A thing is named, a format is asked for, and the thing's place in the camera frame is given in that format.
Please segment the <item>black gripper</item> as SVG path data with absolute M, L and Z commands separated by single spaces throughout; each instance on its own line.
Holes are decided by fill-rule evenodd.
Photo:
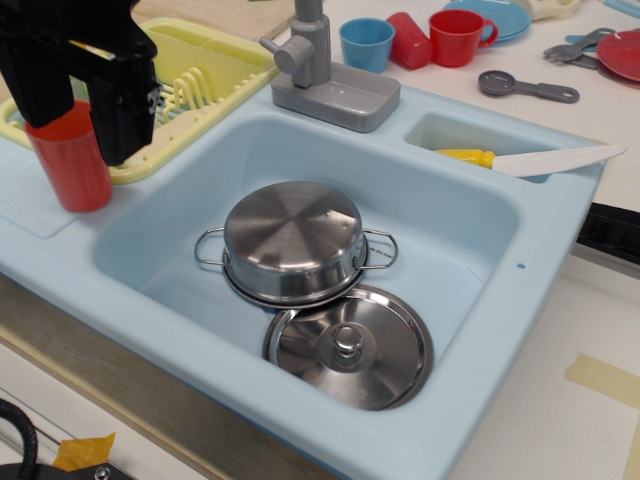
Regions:
M 62 117 L 74 106 L 69 75 L 84 81 L 108 166 L 123 164 L 152 141 L 157 47 L 133 20 L 135 5 L 1 3 L 1 74 L 22 117 L 35 128 Z

